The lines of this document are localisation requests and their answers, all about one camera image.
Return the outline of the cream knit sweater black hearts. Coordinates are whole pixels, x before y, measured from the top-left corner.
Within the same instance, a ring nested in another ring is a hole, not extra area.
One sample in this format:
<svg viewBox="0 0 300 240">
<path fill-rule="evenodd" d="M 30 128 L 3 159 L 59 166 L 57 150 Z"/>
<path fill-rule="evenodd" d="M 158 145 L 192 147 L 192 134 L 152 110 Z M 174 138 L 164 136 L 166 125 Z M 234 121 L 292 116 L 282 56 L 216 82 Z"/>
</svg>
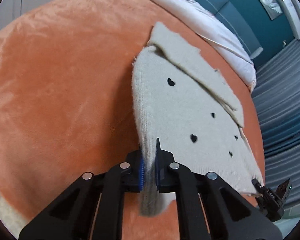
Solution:
<svg viewBox="0 0 300 240">
<path fill-rule="evenodd" d="M 257 193 L 252 180 L 262 173 L 243 132 L 243 107 L 198 48 L 157 22 L 133 64 L 132 91 L 145 166 L 142 215 L 156 216 L 172 201 L 157 189 L 158 147 L 192 172 L 216 172 L 237 192 Z"/>
</svg>

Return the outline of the white fluffy fleece garment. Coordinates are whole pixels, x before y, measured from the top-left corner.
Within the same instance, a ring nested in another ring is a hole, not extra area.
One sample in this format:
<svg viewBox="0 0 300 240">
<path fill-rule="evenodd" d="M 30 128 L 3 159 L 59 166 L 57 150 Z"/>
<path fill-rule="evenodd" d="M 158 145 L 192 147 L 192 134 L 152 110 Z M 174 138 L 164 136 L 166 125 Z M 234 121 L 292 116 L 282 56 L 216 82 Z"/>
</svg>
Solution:
<svg viewBox="0 0 300 240">
<path fill-rule="evenodd" d="M 0 195 L 0 222 L 15 239 L 19 239 L 21 230 L 29 223 L 29 220 Z"/>
</svg>

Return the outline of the orange plush blanket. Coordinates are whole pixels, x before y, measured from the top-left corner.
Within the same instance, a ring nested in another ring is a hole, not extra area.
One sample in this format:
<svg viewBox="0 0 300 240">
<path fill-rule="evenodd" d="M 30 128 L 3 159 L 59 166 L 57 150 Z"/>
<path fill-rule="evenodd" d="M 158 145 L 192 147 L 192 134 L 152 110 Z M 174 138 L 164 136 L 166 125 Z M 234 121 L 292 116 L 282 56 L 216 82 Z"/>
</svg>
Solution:
<svg viewBox="0 0 300 240">
<path fill-rule="evenodd" d="M 107 172 L 141 150 L 133 64 L 163 23 L 222 76 L 244 112 L 243 132 L 264 180 L 251 91 L 223 57 L 151 0 L 55 0 L 0 31 L 0 195 L 29 222 L 84 172 Z M 160 214 L 128 193 L 123 239 L 178 239 L 175 196 Z"/>
</svg>

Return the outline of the blue-grey striped curtain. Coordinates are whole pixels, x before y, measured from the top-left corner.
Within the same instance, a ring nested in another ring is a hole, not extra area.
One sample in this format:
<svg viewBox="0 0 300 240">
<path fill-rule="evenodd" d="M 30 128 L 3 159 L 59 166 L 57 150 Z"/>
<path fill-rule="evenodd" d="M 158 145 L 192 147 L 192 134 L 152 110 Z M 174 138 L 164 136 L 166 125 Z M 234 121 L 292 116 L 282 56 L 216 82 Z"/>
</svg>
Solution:
<svg viewBox="0 0 300 240">
<path fill-rule="evenodd" d="M 260 123 L 266 185 L 286 179 L 292 189 L 286 207 L 300 203 L 300 40 L 290 42 L 257 70 L 252 93 Z"/>
</svg>

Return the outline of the teal padded headboard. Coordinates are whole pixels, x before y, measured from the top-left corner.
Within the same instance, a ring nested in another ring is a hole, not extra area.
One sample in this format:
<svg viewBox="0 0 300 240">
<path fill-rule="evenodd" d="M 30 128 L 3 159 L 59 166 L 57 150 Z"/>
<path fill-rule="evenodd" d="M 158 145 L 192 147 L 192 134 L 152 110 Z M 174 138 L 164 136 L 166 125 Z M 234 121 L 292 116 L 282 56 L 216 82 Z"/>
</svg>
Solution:
<svg viewBox="0 0 300 240">
<path fill-rule="evenodd" d="M 241 42 L 256 69 L 294 40 L 284 14 L 271 19 L 259 0 L 195 0 Z"/>
</svg>

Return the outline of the white quilt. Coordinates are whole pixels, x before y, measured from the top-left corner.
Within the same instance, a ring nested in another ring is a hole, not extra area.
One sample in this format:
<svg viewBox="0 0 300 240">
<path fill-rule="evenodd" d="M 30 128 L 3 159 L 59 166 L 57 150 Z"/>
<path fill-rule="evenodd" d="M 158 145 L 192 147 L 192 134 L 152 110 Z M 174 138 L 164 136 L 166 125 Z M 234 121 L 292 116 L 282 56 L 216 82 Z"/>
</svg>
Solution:
<svg viewBox="0 0 300 240">
<path fill-rule="evenodd" d="M 193 0 L 151 0 L 181 20 L 208 42 L 230 65 L 252 92 L 256 87 L 256 70 L 238 37 L 211 12 Z"/>
</svg>

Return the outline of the white wall air conditioner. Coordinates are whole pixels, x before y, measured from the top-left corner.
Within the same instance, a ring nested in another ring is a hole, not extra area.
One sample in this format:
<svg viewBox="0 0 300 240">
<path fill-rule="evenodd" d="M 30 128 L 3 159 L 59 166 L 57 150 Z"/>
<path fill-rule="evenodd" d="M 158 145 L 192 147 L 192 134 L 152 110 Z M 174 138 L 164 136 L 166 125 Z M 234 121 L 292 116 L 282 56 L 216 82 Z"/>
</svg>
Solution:
<svg viewBox="0 0 300 240">
<path fill-rule="evenodd" d="M 282 11 L 284 12 L 293 35 L 297 40 L 300 40 L 300 19 L 298 13 L 291 0 L 277 0 Z"/>
</svg>

